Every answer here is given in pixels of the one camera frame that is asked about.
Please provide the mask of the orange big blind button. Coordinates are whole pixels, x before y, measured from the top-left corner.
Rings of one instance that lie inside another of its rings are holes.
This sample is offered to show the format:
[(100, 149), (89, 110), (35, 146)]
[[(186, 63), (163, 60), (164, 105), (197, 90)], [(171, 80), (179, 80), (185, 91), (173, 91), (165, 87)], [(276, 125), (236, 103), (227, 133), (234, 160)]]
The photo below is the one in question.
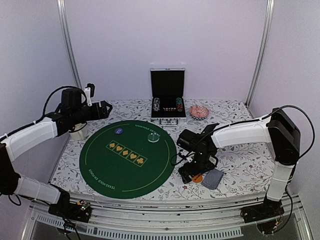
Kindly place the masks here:
[(203, 181), (203, 176), (201, 174), (198, 174), (192, 178), (192, 181), (196, 184), (199, 184)]

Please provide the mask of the purple small blind button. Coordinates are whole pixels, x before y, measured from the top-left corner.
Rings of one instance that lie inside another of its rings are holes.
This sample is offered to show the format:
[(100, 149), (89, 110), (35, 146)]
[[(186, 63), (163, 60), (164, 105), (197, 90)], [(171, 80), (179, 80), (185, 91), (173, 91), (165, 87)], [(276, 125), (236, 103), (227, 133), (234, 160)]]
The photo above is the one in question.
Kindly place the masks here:
[(123, 130), (123, 128), (121, 128), (121, 127), (116, 128), (116, 129), (114, 130), (114, 133), (115, 133), (116, 135), (121, 135), (123, 132), (124, 132), (124, 130)]

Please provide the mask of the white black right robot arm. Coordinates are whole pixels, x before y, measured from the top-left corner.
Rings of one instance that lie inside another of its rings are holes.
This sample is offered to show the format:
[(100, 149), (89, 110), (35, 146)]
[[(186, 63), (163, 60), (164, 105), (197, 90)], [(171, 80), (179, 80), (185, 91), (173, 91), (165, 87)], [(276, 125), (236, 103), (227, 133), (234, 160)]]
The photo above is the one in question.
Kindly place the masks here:
[(247, 143), (268, 143), (272, 145), (275, 166), (266, 192), (266, 201), (259, 206), (262, 218), (269, 218), (278, 210), (278, 203), (300, 158), (301, 133), (289, 116), (275, 108), (271, 115), (233, 122), (219, 126), (207, 125), (201, 133), (184, 129), (176, 144), (193, 154), (193, 160), (178, 169), (186, 184), (192, 177), (215, 168), (210, 158), (218, 149)]

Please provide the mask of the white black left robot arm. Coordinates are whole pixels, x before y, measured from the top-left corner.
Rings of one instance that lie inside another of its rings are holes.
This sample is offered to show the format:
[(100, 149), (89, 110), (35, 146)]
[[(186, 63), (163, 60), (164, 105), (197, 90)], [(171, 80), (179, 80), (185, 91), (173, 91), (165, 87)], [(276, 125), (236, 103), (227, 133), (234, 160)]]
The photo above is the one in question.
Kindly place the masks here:
[(46, 112), (44, 107), (39, 119), (1, 136), (0, 193), (54, 204), (63, 217), (70, 217), (75, 211), (74, 205), (65, 199), (67, 194), (63, 190), (20, 175), (12, 163), (43, 142), (73, 132), (78, 124), (108, 118), (113, 106), (105, 100), (92, 101), (95, 94), (95, 85), (92, 83), (84, 89), (62, 86), (55, 89), (55, 92), (58, 91), (61, 91), (61, 102), (54, 111)]

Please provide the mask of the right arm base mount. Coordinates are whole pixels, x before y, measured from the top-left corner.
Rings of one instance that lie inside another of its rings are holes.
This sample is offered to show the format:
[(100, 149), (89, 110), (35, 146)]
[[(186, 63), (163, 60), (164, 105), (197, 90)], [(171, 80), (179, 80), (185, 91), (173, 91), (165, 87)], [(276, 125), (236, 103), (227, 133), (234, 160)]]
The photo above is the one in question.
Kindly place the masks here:
[(258, 231), (263, 235), (272, 235), (278, 229), (284, 214), (282, 201), (273, 201), (264, 198), (260, 204), (243, 207), (240, 211), (240, 216), (245, 223), (264, 221), (256, 225)]

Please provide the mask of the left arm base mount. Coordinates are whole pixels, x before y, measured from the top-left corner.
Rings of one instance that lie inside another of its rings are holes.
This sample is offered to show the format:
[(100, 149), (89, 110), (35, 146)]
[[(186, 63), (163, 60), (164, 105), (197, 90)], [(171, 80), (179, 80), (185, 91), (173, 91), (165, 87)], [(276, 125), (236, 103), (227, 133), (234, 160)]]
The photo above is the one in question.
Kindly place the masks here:
[(85, 200), (79, 200), (76, 203), (70, 202), (70, 194), (63, 191), (56, 204), (49, 204), (48, 213), (68, 220), (88, 223), (92, 208), (91, 203)]

